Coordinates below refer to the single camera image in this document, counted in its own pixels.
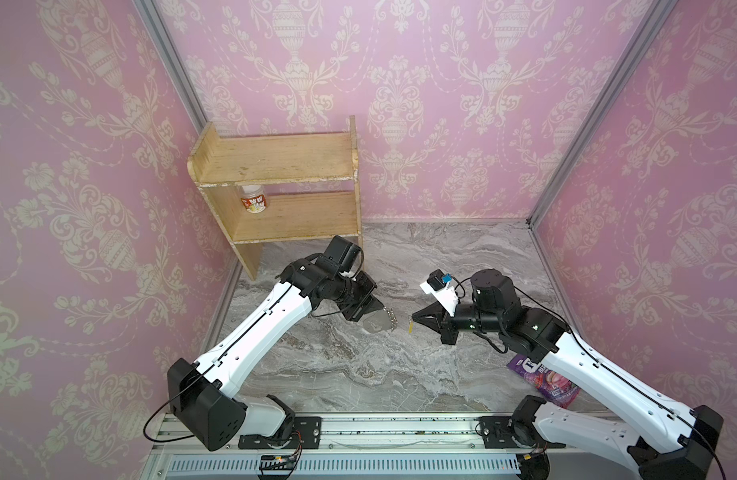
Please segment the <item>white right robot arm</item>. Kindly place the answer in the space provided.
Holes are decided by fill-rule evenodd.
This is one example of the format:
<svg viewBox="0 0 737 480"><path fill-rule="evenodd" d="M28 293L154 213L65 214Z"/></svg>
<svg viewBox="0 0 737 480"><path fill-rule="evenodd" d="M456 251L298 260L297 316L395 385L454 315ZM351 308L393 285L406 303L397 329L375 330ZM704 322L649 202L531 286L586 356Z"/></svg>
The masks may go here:
<svg viewBox="0 0 737 480"><path fill-rule="evenodd" d="M439 270L421 290L434 303L412 314L413 322L438 333L444 345L467 331L480 338L494 332L499 351L524 356L568 379L618 420L578 414L528 395L509 420L514 440L540 450L563 444L612 461L642 479L705 479L716 454L722 416L706 405L689 407L649 387L581 340L559 316L522 305L522 291L495 269L470 277L470 300L458 282Z"/></svg>

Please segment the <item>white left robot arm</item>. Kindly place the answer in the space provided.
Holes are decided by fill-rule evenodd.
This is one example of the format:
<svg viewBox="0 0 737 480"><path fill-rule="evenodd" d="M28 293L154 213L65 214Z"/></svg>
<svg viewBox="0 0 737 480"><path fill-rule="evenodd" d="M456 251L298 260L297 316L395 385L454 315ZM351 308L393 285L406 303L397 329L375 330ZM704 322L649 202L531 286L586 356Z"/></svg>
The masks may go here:
<svg viewBox="0 0 737 480"><path fill-rule="evenodd" d="M350 322L384 308L362 260L358 244L336 236L324 252L286 265L270 294L228 337L198 359L170 366L166 406L172 415L210 451L236 436L288 441L294 410L273 395L241 398L242 385L282 335L322 302L336 304L336 314Z"/></svg>

